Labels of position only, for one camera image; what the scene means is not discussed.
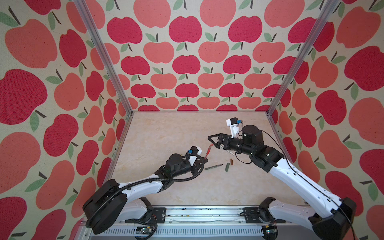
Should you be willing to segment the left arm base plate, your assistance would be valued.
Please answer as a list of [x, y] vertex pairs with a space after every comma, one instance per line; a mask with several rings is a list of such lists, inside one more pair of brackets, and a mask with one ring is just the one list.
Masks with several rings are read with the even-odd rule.
[[166, 211], [165, 207], [154, 207], [147, 198], [140, 198], [126, 204], [122, 214], [125, 223], [148, 223], [154, 224], [165, 222]]

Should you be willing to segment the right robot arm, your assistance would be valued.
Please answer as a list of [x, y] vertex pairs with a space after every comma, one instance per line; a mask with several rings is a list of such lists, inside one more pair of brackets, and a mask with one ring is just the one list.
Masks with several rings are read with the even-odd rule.
[[208, 140], [217, 138], [212, 142], [216, 148], [249, 156], [251, 163], [284, 182], [308, 203], [308, 207], [297, 206], [268, 197], [259, 204], [263, 222], [291, 222], [312, 230], [321, 240], [342, 240], [353, 228], [357, 205], [352, 199], [341, 199], [299, 171], [281, 152], [265, 145], [263, 132], [256, 126], [243, 127], [241, 138], [236, 137], [238, 124], [230, 128], [230, 135], [210, 135]]

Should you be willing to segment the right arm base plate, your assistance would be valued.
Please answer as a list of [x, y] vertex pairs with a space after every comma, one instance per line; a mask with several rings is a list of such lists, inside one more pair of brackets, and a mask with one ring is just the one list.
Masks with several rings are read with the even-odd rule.
[[268, 207], [276, 198], [267, 197], [257, 207], [243, 208], [243, 211], [239, 214], [240, 217], [244, 217], [247, 224], [269, 224], [278, 223], [284, 224], [285, 220], [275, 219], [269, 212]]

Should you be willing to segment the green pen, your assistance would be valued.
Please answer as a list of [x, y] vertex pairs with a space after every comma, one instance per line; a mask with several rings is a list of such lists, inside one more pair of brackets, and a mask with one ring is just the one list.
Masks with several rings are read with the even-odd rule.
[[215, 169], [215, 168], [218, 168], [218, 167], [221, 167], [221, 166], [223, 166], [223, 164], [219, 164], [219, 165], [215, 165], [215, 166], [210, 166], [210, 167], [205, 168], [205, 171], [211, 170], [211, 169]]

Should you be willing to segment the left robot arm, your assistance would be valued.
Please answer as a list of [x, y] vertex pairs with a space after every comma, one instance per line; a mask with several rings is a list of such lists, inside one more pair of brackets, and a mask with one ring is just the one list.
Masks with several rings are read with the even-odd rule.
[[86, 227], [100, 234], [115, 223], [124, 206], [150, 194], [168, 189], [175, 182], [197, 178], [208, 159], [198, 154], [173, 154], [170, 165], [160, 167], [153, 175], [133, 183], [119, 184], [111, 179], [105, 182], [83, 205], [87, 217]]

